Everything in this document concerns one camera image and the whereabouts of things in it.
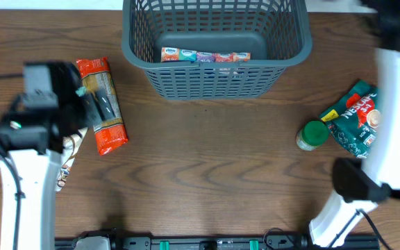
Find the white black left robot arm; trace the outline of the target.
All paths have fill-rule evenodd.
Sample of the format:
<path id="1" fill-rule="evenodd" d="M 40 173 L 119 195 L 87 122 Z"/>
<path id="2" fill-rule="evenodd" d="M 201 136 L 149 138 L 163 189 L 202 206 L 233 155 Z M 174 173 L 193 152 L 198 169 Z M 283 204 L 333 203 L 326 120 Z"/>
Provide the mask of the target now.
<path id="1" fill-rule="evenodd" d="M 24 91 L 0 119 L 1 249 L 54 249 L 64 139 L 113 117 L 71 62 L 28 62 Z"/>

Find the multicolour tissue pack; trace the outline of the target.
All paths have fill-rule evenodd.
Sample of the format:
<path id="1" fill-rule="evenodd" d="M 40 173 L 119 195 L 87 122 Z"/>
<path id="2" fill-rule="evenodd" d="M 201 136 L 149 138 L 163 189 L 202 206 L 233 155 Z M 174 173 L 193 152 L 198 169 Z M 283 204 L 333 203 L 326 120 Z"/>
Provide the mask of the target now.
<path id="1" fill-rule="evenodd" d="M 241 61 L 247 62 L 250 59 L 250 52 L 211 53 L 174 47 L 163 47 L 160 54 L 160 61 L 162 63 L 171 61 L 188 61 L 191 63 L 236 63 Z"/>

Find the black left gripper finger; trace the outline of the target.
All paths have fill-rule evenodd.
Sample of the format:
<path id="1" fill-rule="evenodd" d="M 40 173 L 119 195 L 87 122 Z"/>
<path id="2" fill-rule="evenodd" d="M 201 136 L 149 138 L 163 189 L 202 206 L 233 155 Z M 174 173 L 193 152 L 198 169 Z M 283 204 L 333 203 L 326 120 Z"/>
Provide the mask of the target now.
<path id="1" fill-rule="evenodd" d="M 94 93 L 97 110 L 102 121 L 107 121 L 115 118 L 113 108 L 105 90 L 97 90 Z"/>
<path id="2" fill-rule="evenodd" d="M 81 97 L 83 101 L 83 107 L 85 109 L 85 125 L 95 126 L 102 122 L 101 115 L 99 112 L 99 106 L 95 101 L 92 94 L 86 94 Z"/>

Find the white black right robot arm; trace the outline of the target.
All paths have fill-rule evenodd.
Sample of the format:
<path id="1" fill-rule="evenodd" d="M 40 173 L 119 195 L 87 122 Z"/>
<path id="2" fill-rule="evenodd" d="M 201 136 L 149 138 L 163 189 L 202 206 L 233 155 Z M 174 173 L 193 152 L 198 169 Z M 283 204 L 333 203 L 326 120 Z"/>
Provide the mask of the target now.
<path id="1" fill-rule="evenodd" d="M 400 1 L 364 1 L 363 5 L 376 11 L 371 30 L 378 38 L 381 119 L 368 157 L 334 162 L 333 191 L 309 223 L 310 243 L 326 249 L 342 246 L 355 225 L 379 203 L 400 199 Z"/>

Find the orange spaghetti package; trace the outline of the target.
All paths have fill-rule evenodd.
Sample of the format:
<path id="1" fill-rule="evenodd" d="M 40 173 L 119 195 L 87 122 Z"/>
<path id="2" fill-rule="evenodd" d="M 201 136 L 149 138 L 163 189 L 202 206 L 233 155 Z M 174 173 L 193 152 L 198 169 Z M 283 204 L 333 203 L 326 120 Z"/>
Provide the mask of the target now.
<path id="1" fill-rule="evenodd" d="M 97 99 L 103 103 L 108 101 L 109 113 L 113 115 L 112 119 L 93 126 L 97 149 L 103 156 L 128 142 L 108 58 L 77 59 L 76 64 L 83 86 L 90 94 L 100 91 L 103 96 Z"/>

